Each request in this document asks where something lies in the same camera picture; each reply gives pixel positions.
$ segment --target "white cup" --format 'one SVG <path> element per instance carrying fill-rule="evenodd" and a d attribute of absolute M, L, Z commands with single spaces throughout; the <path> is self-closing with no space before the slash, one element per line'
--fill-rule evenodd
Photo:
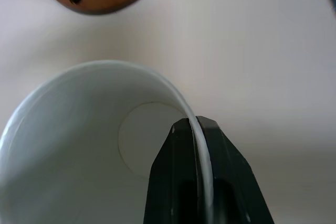
<path fill-rule="evenodd" d="M 42 85 L 9 120 L 0 140 L 0 223 L 142 223 L 151 165 L 185 117 L 210 220 L 209 153 L 182 95 L 148 68 L 96 61 Z"/>

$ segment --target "paper cup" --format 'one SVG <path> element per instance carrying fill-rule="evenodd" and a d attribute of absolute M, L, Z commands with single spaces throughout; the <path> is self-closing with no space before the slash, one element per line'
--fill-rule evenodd
<path fill-rule="evenodd" d="M 185 117 L 210 220 L 209 153 L 181 94 L 148 68 L 96 61 L 42 85 L 9 120 L 0 140 L 0 223 L 142 223 L 151 165 Z"/>

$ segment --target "white surface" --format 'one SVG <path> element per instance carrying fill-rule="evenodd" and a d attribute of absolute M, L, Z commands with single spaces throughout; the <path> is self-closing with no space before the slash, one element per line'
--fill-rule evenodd
<path fill-rule="evenodd" d="M 152 164 L 172 125 L 185 116 L 163 103 L 142 104 L 122 122 L 118 134 L 120 155 L 135 174 L 149 178 Z"/>
<path fill-rule="evenodd" d="M 147 65 L 249 161 L 276 223 L 335 223 L 336 18 L 328 0 L 140 0 L 107 16 L 0 0 L 0 126 L 56 72 Z"/>
<path fill-rule="evenodd" d="M 153 143 L 150 157 L 157 155 L 157 145 L 162 144 L 161 139 L 154 143 L 155 137 L 164 140 L 173 120 L 189 118 L 201 161 L 207 217 L 211 218 L 209 154 L 201 127 L 184 98 L 150 69 L 123 61 L 96 61 L 43 84 L 6 125 L 0 139 L 1 223 L 142 223 L 148 180 L 126 165 L 145 162 L 140 168 L 147 172 L 152 164 L 136 154 L 129 156 L 127 143 L 133 136 L 123 130 L 139 133 L 134 120 L 145 122 L 149 114 L 157 119 L 155 134 L 143 134 L 151 139 L 137 140 L 144 146 Z M 126 124 L 120 129 L 124 119 Z"/>

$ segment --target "white table surface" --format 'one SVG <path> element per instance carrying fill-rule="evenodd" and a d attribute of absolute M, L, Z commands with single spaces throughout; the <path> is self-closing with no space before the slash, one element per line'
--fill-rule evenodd
<path fill-rule="evenodd" d="M 336 15 L 329 0 L 139 0 L 85 16 L 0 0 L 0 129 L 57 72 L 119 59 L 168 77 L 249 161 L 276 223 L 336 222 Z"/>

